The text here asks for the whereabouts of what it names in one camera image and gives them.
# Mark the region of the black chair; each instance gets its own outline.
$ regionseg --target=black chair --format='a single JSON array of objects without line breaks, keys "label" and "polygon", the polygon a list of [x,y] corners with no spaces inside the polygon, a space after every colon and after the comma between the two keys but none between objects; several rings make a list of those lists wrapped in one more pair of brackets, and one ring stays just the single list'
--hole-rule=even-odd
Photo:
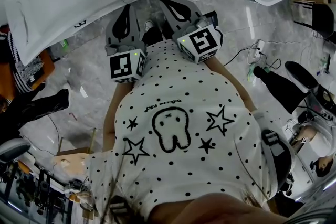
[{"label": "black chair", "polygon": [[329,38],[334,33],[334,13],[328,5],[309,4],[298,1],[294,1],[294,3],[305,5],[303,6],[304,8],[311,9],[313,11],[312,25],[297,21],[294,21],[294,23],[309,27],[318,32],[324,38]]}]

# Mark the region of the gray marble floor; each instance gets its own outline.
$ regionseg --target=gray marble floor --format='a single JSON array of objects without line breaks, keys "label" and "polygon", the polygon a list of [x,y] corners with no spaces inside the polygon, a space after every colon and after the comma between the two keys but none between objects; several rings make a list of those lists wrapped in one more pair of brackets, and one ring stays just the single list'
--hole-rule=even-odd
[{"label": "gray marble floor", "polygon": [[[218,53],[222,63],[227,63],[242,48],[252,46],[258,39],[266,41],[263,53],[270,64],[277,58],[282,66],[276,73],[286,76],[284,64],[288,60],[300,62],[312,74],[316,74],[325,57],[323,41],[313,36],[311,29],[297,25],[294,18],[310,20],[311,15],[303,12],[288,0],[266,7],[248,0],[192,0],[203,13],[217,11],[219,25],[224,33],[223,47]],[[158,0],[139,0],[133,3],[141,28],[151,18],[159,24],[163,14]],[[31,152],[37,161],[52,171],[61,180],[67,180],[59,167],[53,167],[52,155],[58,148],[58,134],[64,137],[62,150],[88,146],[92,130],[97,128],[94,151],[102,147],[102,126],[104,116],[113,96],[116,84],[109,79],[109,63],[104,51],[104,30],[115,12],[88,25],[75,36],[68,39],[69,48],[63,50],[60,44],[52,46],[52,52],[62,59],[56,62],[56,69],[47,81],[40,97],[55,94],[69,81],[72,90],[71,107],[48,117],[26,124],[22,134],[39,147]],[[266,87],[255,80],[247,81],[249,64],[248,51],[244,51],[227,68],[248,89],[255,103],[265,107],[279,119],[281,126],[286,125],[290,115],[272,98]],[[260,64],[265,64],[263,57]]]}]

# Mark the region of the power strip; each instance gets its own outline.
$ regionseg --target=power strip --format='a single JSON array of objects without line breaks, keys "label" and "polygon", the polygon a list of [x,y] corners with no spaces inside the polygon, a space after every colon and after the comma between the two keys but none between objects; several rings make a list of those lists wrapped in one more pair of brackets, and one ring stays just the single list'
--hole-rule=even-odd
[{"label": "power strip", "polygon": [[259,39],[258,44],[256,46],[257,49],[255,50],[255,53],[254,53],[254,58],[261,57],[260,52],[262,52],[262,49],[264,48],[264,45],[265,45],[265,42],[262,41],[261,39]]}]

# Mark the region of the white polka dot t-shirt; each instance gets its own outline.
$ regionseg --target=white polka dot t-shirt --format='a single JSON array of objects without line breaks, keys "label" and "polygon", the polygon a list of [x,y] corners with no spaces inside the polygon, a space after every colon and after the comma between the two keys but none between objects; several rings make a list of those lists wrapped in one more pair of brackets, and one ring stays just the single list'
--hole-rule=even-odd
[{"label": "white polka dot t-shirt", "polygon": [[[205,64],[190,62],[170,40],[147,52],[143,78],[118,107],[113,151],[89,161],[98,210],[112,176],[145,219],[156,205],[209,193],[242,200],[249,191],[264,203],[262,191],[270,196],[275,190],[261,131],[236,88]],[[103,174],[97,162],[105,162]]]}]

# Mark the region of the tooth cartoon print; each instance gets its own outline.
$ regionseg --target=tooth cartoon print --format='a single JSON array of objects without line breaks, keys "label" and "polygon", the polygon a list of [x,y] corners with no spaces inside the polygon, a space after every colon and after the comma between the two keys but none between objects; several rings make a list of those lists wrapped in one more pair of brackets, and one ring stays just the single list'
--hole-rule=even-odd
[{"label": "tooth cartoon print", "polygon": [[176,147],[185,150],[190,146],[189,116],[184,109],[172,106],[157,111],[152,126],[164,152],[171,153]]}]

